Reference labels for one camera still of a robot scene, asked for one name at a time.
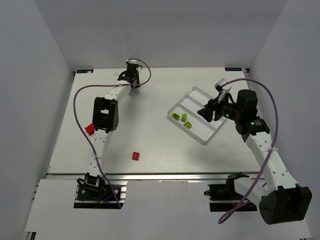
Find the green lego brick square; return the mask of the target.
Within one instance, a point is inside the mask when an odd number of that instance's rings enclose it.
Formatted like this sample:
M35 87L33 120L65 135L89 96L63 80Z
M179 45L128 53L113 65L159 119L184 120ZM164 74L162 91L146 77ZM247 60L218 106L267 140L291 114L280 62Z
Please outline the green lego brick square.
M192 127L192 124L191 124L189 121L185 122L183 125L184 125L187 129L190 129L190 128Z

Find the red lego brick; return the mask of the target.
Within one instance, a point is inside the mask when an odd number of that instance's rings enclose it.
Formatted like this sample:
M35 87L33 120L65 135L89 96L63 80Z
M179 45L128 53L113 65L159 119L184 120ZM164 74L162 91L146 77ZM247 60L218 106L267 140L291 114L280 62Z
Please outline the red lego brick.
M89 124L84 129L89 136L92 136L95 133L95 126L93 123Z
M140 153L139 152L133 152L132 153L132 160L138 161L140 159Z

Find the green lego brick sloped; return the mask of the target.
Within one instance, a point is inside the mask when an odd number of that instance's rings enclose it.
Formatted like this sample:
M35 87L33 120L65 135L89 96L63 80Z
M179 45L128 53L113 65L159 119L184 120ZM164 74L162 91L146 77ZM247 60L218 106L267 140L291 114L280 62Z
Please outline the green lego brick sloped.
M182 116L181 116L181 121L185 122L186 120L187 120L187 114L183 113Z

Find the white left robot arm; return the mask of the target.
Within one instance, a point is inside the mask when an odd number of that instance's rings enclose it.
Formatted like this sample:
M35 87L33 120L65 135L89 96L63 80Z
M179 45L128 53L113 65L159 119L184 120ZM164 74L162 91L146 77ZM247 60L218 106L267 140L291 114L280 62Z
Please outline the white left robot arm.
M138 61L135 58L126 60L126 70L119 74L117 84L109 85L109 93L94 99L92 124L98 136L94 141L89 140L89 145L95 162L93 167L101 176L105 174L101 164L103 154L107 151L112 133L119 125L119 104L133 89L141 86L140 70L143 67Z

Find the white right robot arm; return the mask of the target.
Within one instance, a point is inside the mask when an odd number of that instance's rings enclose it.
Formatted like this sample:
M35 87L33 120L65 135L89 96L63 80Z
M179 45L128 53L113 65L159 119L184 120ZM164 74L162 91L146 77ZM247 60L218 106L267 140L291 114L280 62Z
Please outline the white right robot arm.
M268 225L302 221L312 199L309 187L300 186L289 173L273 140L266 122L258 117L257 94L248 89L240 90L236 101L229 93L219 93L197 111L207 122L224 117L235 122L236 131L253 153L266 187L258 185L243 173L228 176L226 192L231 196L241 195L237 209L247 203L254 204Z

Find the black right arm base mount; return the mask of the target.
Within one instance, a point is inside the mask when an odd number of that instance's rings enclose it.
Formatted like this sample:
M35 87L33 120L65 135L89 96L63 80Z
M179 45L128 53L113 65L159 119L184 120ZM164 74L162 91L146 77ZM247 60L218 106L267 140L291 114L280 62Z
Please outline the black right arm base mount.
M249 178L249 175L239 172L227 177L223 184L209 184L209 189L203 194L209 197L210 212L228 212L242 199L242 195L236 193L234 181L241 178Z

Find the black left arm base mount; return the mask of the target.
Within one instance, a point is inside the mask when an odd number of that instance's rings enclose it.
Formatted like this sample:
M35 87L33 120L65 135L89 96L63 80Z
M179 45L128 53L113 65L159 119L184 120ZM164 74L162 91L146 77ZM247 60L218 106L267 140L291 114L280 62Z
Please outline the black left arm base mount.
M83 178L78 178L77 190L73 204L74 209L109 209L119 210L122 186L110 185L100 175L93 176L86 173Z

